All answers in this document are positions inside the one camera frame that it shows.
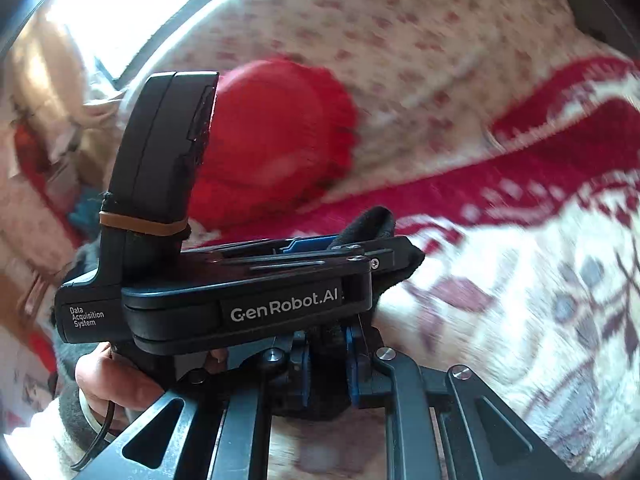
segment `black cable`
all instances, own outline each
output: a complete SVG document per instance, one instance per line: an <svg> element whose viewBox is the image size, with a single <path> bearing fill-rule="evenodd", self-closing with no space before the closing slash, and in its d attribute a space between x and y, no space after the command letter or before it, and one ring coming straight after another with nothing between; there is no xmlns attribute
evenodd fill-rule
<svg viewBox="0 0 640 480"><path fill-rule="evenodd" d="M113 421L113 413L115 412L115 410L116 410L116 404L115 402L110 400L107 405L107 416L104 418L104 422L102 424L102 427L100 428L100 431L95 436L94 441L91 443L89 448L86 450L84 456L80 459L80 462L73 464L71 466L71 469L73 471L76 471L76 472L82 471L82 469L84 469L86 465L97 454L95 451L98 447L98 444L100 444L104 440L104 437L107 435L107 432L111 427L111 422Z"/></svg>

